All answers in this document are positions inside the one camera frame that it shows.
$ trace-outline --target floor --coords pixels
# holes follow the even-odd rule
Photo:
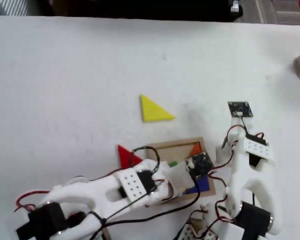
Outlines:
[[[238,23],[300,25],[298,0],[240,0]]]

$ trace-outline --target wooden frame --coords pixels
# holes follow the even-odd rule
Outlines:
[[[197,143],[200,144],[201,149],[203,151],[206,150],[204,139],[202,137],[194,137],[194,138],[189,138],[184,140],[153,143],[153,144],[149,144],[149,146],[156,148],[156,150],[160,155],[161,161],[166,161],[167,163],[171,163],[175,161],[179,163],[189,157],[191,150]],[[150,149],[146,151],[146,157],[148,159],[156,159],[155,153]],[[209,183],[210,190],[201,192],[200,193],[201,197],[216,195],[216,188],[215,188],[214,181],[211,178],[208,178],[208,183]],[[174,201],[178,202],[181,200],[183,201],[187,199],[193,199],[196,197],[196,195],[197,195],[196,193],[186,194],[183,195],[182,197],[176,198]]]

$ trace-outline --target white table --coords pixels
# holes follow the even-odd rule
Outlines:
[[[227,101],[249,101],[279,163],[284,231],[275,239],[300,240],[299,54],[300,26],[0,17],[0,239],[20,193],[117,168],[117,144],[203,136],[215,159]],[[140,94],[176,119],[143,123]],[[110,232],[169,240],[190,211]]]

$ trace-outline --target robotic arm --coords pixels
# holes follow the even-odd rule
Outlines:
[[[216,149],[218,162],[232,167],[230,179],[224,183],[222,201],[230,218],[220,217],[217,204],[209,203],[202,211],[208,228],[220,240],[266,240],[268,234],[277,235],[282,229],[280,198],[274,179],[276,161],[263,136],[249,134],[251,119],[245,115],[251,117],[252,113],[247,104],[229,103],[232,127],[222,146]],[[157,154],[157,162],[145,159],[134,167],[96,180],[75,178],[64,186],[55,186],[30,213],[27,207],[18,209],[8,220],[9,233],[12,240],[93,240],[100,236],[106,223],[118,224],[113,219],[120,215],[165,203],[184,188],[198,188],[196,180],[209,176],[213,168],[205,162],[204,155],[203,152],[202,158],[196,155],[169,167],[166,162],[160,162]],[[244,189],[255,194],[260,207],[242,201]],[[198,198],[199,194],[185,207]]]
[[[8,220],[10,235],[13,240],[89,238],[115,217],[164,203],[176,197],[179,189],[193,187],[188,168],[186,161],[169,167],[166,162],[145,159],[97,180],[75,178],[64,186],[55,186],[30,213],[23,207],[18,209]],[[82,219],[71,223],[78,213]]]

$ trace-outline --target circuit board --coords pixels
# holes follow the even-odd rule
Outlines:
[[[247,101],[228,101],[228,106],[232,117],[252,118],[254,116]]]
[[[202,151],[199,154],[191,156],[185,160],[189,173],[196,179],[200,179],[207,175],[208,172],[214,167],[208,153]]]
[[[209,231],[207,235],[204,238],[201,238],[203,240],[217,240],[218,236],[213,232]],[[184,225],[179,237],[177,240],[198,240],[198,238],[195,237],[195,235],[192,233],[190,224]]]

